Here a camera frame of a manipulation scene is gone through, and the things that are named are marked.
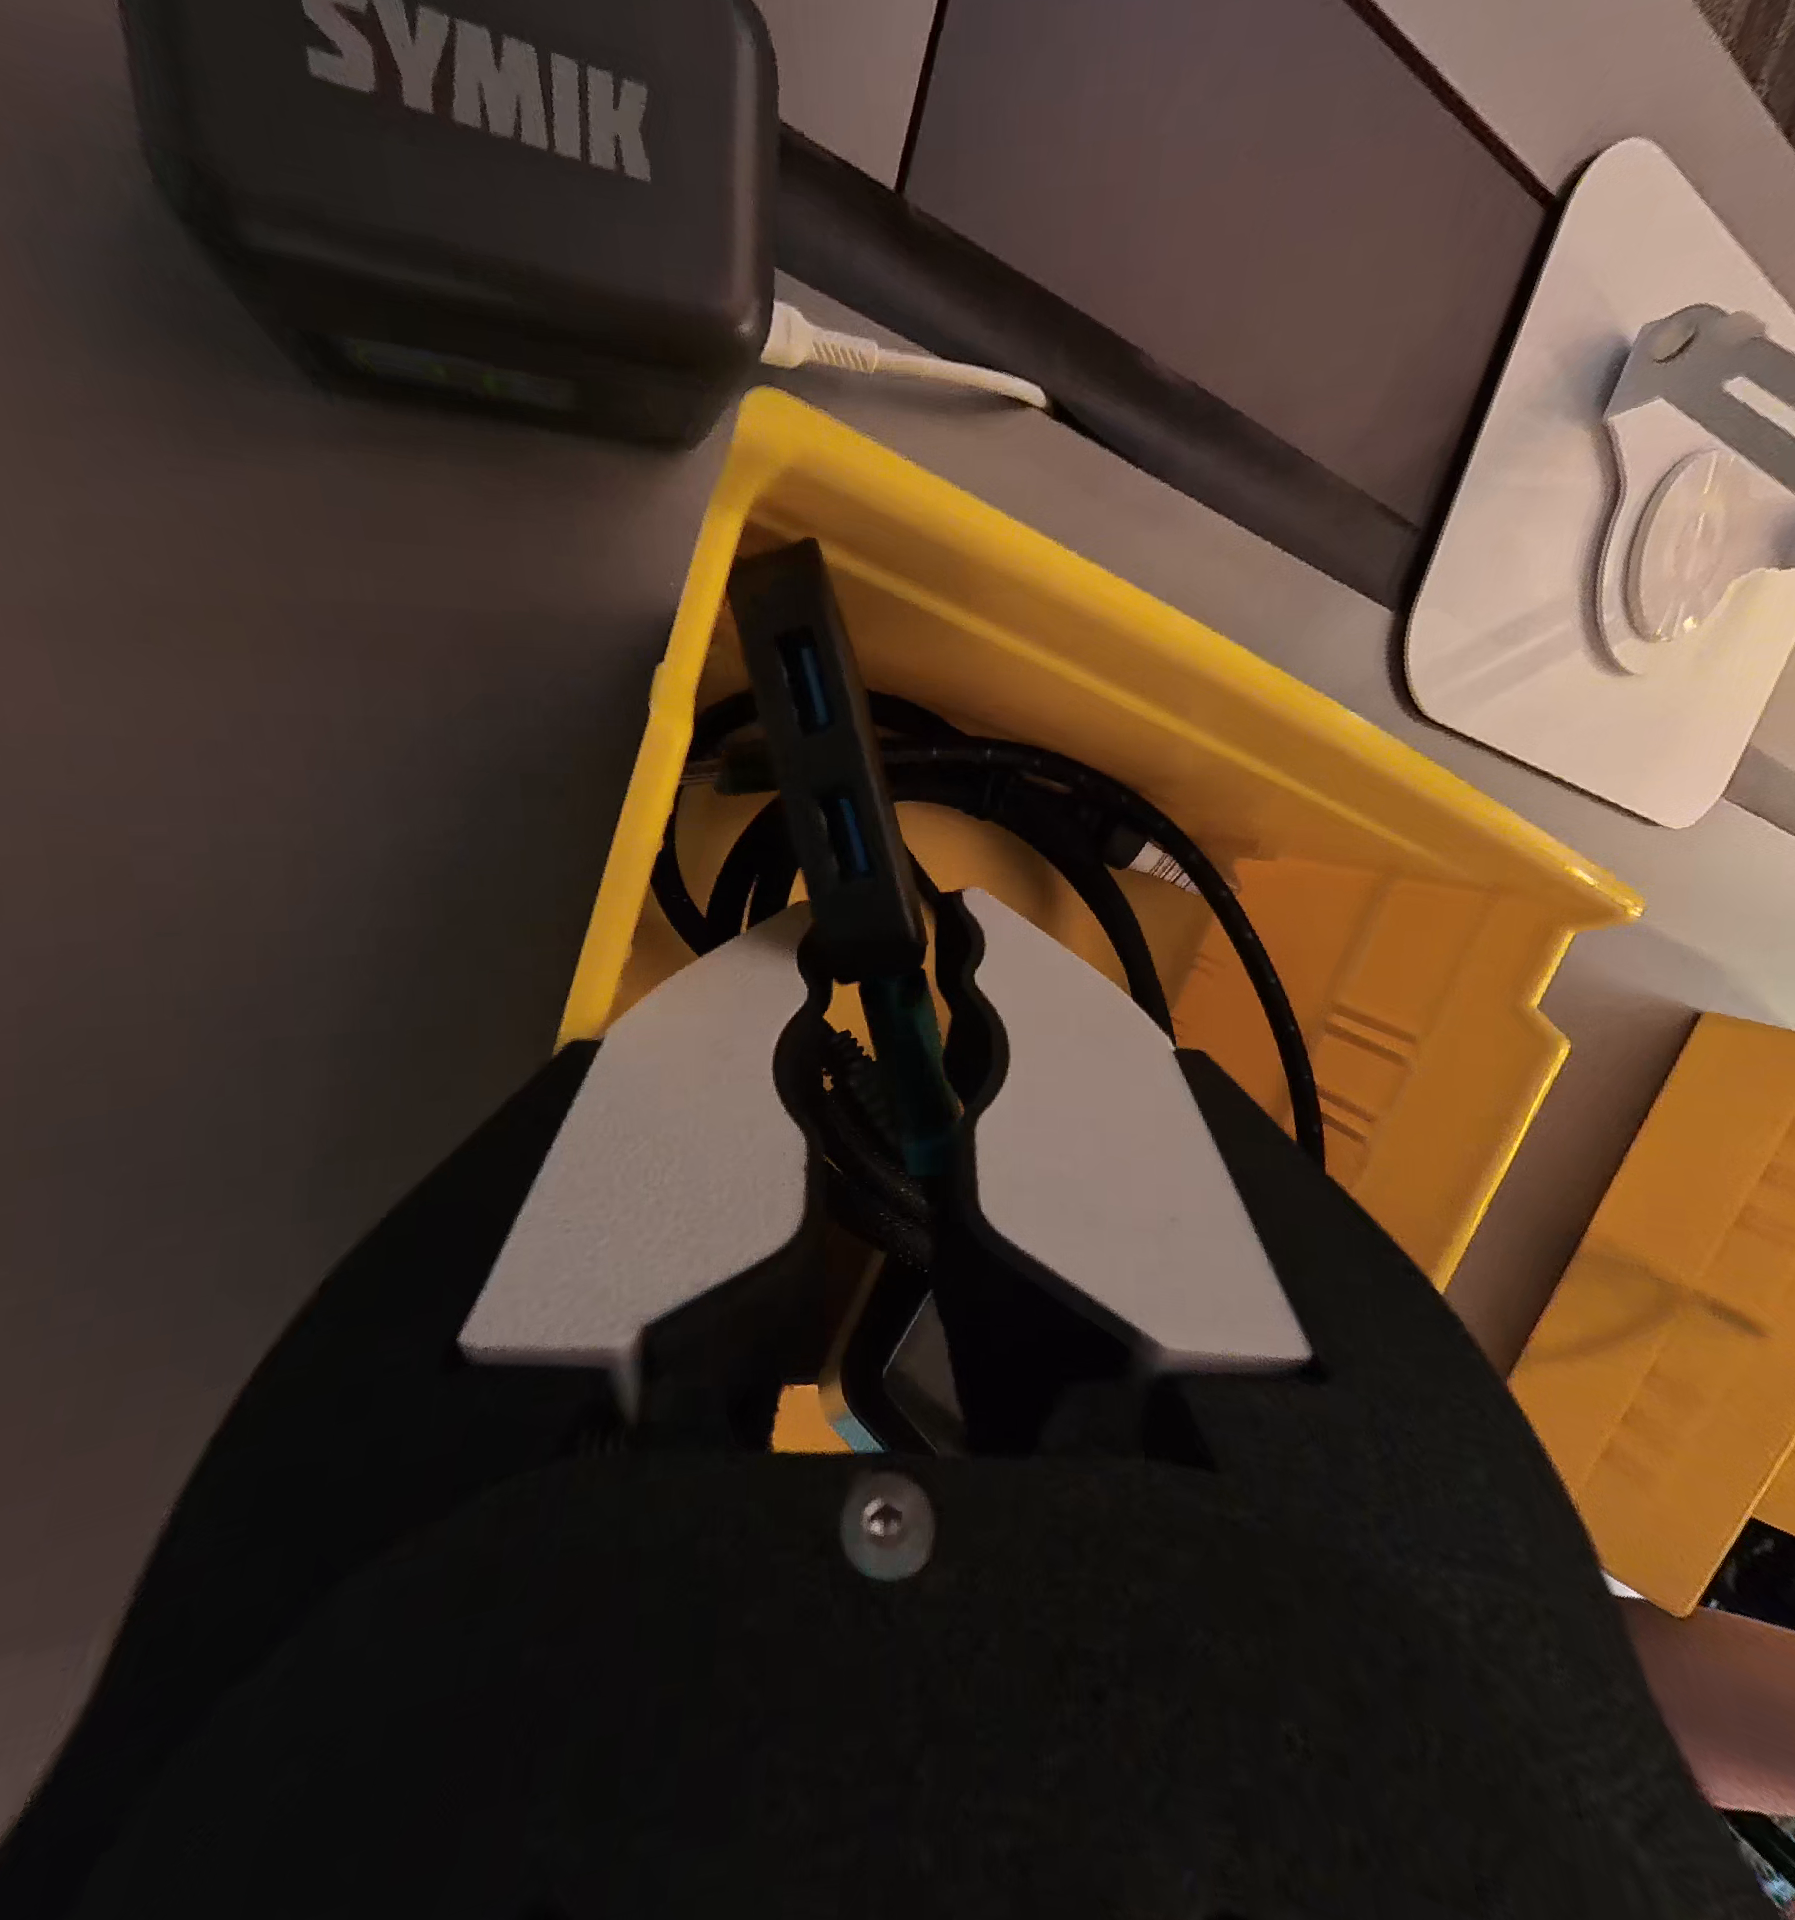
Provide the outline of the white metal document stand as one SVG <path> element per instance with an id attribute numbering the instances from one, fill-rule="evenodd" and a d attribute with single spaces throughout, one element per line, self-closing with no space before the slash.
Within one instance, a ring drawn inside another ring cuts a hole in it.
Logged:
<path id="1" fill-rule="evenodd" d="M 1795 312 L 1645 137 L 1564 197 L 1417 588 L 1415 706 L 1658 827 L 1795 650 Z"/>

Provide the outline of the black hdmi hub adapter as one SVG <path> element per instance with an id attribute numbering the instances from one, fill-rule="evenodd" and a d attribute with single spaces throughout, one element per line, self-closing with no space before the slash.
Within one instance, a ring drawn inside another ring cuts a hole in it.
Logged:
<path id="1" fill-rule="evenodd" d="M 831 977 L 918 972 L 925 906 L 821 544 L 738 561 L 725 605 Z"/>

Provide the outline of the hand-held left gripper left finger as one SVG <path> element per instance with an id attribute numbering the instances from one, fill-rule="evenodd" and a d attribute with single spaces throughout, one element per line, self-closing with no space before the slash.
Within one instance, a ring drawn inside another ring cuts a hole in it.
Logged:
<path id="1" fill-rule="evenodd" d="M 777 1076 L 810 925 L 781 910 L 607 1029 L 459 1330 L 467 1361 L 600 1376 L 636 1419 L 663 1378 L 740 1376 L 771 1344 L 821 1232 Z"/>

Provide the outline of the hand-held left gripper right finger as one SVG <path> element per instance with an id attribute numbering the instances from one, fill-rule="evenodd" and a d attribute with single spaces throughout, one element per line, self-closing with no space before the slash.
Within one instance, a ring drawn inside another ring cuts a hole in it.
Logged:
<path id="1" fill-rule="evenodd" d="M 945 1060 L 968 1074 L 935 1280 L 970 1428 L 1078 1386 L 1290 1378 L 1313 1344 L 1176 1045 L 981 889 L 943 900 Z"/>

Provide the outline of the black charger block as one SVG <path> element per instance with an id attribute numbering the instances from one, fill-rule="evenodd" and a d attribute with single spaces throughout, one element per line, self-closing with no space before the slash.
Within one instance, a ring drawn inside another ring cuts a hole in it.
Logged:
<path id="1" fill-rule="evenodd" d="M 692 447 L 773 322 L 746 2 L 127 2 L 141 154 L 316 378 Z"/>

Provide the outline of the yellow plastic bin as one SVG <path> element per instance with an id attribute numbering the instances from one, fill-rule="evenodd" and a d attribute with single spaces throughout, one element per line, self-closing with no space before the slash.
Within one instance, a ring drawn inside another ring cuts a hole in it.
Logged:
<path id="1" fill-rule="evenodd" d="M 1089 1409 L 1238 1380 L 1338 1432 L 1352 1465 L 1552 1463 L 1442 1303 L 1564 1058 L 1539 999 L 1585 929 L 1639 898 L 1436 763 L 1147 592 L 777 391 L 738 409 L 588 925 L 563 1043 L 808 904 L 725 584 L 816 540 L 927 921 L 918 972 L 843 983 L 810 925 L 779 1091 L 821 1162 L 819 1238 L 740 1376 L 663 1378 L 632 1425 L 735 1413 L 800 1338 L 843 1332 L 875 1448 L 931 1450 L 885 1392 L 937 1305 L 937 1203 L 968 1074 L 947 1064 L 945 898 L 981 889 L 1124 989 L 1176 1045 L 1313 1344 L 1290 1378 L 1078 1386 L 1043 1428 L 956 1452 L 1047 1452 Z"/>
<path id="2" fill-rule="evenodd" d="M 1697 1020 L 1508 1386 L 1660 1610 L 1749 1523 L 1795 1538 L 1795 1031 Z"/>

